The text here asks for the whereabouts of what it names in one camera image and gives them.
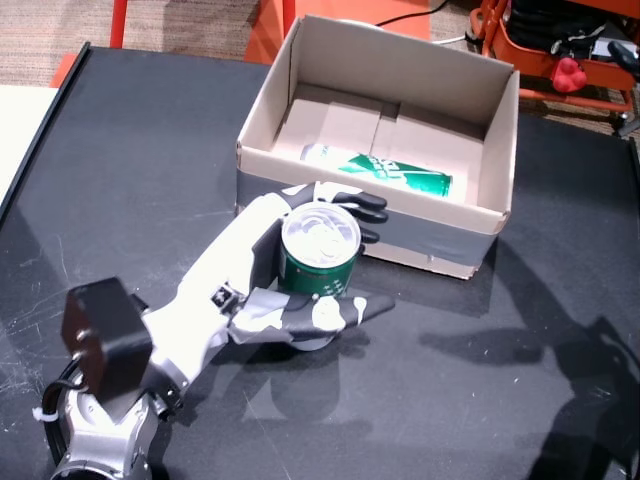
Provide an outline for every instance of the can lid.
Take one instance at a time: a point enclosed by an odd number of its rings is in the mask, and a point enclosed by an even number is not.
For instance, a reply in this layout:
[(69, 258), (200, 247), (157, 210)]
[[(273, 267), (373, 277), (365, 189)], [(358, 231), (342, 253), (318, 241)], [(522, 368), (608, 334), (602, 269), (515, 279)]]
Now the can lid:
[(286, 218), (282, 242), (299, 262), (314, 268), (332, 268), (356, 254), (360, 227), (344, 208), (310, 202), (294, 209)]

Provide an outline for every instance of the black table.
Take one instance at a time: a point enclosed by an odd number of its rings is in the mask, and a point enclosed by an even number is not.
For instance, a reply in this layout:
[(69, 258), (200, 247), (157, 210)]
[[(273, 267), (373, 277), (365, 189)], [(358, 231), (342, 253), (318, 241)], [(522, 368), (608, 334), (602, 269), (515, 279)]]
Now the black table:
[[(231, 220), (266, 71), (89, 49), (0, 231), (0, 478), (52, 471), (30, 409), (67, 362), (65, 291), (118, 275), (161, 306)], [(393, 312), (315, 353), (229, 346), (152, 456), (174, 480), (625, 478), (637, 192), (627, 143), (522, 116), (513, 215), (472, 280), (361, 261), (353, 290)]]

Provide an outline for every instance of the floor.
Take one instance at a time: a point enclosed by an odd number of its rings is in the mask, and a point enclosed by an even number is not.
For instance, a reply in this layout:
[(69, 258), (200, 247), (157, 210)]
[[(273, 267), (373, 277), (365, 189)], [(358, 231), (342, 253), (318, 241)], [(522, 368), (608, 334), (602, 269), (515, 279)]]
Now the floor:
[[(477, 3), (453, 0), (433, 15), (429, 22), (431, 39), (462, 35), (469, 11)], [(131, 0), (125, 47), (242, 60), (259, 4), (260, 0)], [(65, 53), (78, 51), (87, 40), (98, 46), (108, 45), (111, 8), (111, 0), (2, 0), (0, 84), (47, 85)], [(451, 48), (472, 47), (458, 42)], [(595, 88), (588, 93), (598, 98), (616, 96), (615, 92)], [(635, 100), (637, 112), (637, 94)], [(522, 101), (521, 110), (606, 134), (612, 132), (613, 115), (597, 110), (533, 101)], [(634, 136), (640, 144), (640, 132)]]

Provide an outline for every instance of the green can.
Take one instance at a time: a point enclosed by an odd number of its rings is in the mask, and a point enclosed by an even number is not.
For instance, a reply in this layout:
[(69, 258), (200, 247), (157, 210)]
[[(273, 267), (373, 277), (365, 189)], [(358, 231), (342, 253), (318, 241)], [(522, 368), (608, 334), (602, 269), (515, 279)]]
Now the green can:
[(344, 293), (360, 248), (360, 227), (345, 209), (311, 202), (294, 209), (282, 226), (279, 285), (297, 293)]
[(452, 178), (441, 172), (327, 145), (311, 144), (300, 159), (328, 170), (385, 183), (393, 188), (446, 197)]

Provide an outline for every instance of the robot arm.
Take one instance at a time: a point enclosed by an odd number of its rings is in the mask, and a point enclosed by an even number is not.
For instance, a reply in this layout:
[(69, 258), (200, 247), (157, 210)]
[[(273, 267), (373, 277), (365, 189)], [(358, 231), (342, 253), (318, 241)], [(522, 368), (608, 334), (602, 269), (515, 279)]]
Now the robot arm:
[[(49, 401), (43, 412), (49, 420), (64, 412), (68, 438), (64, 457), (54, 458), (61, 461), (53, 479), (85, 471), (95, 478), (150, 478), (145, 458), (157, 417), (181, 405), (229, 337), (321, 346), (393, 308), (383, 295), (336, 299), (267, 289), (277, 277), (282, 221), (310, 201), (337, 203), (370, 223), (387, 219), (386, 202), (359, 189), (319, 182), (292, 187), (251, 202), (156, 311), (132, 301), (117, 279), (69, 292), (62, 336), (82, 375), (69, 376), (77, 388), (64, 395), (64, 407), (52, 412)], [(363, 242), (378, 240), (361, 231)], [(86, 392), (78, 391), (80, 384)], [(47, 405), (43, 399), (43, 410)]]

